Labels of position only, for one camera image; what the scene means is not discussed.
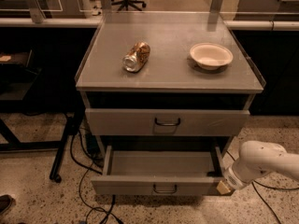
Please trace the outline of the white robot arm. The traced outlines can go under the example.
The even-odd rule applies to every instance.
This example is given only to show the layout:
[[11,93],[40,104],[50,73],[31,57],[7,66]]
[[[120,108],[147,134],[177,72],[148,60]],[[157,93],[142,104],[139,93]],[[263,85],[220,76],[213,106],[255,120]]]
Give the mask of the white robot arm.
[[239,157],[224,171],[217,191],[224,195],[243,189],[272,172],[299,181],[299,155],[276,143],[247,141],[240,146]]

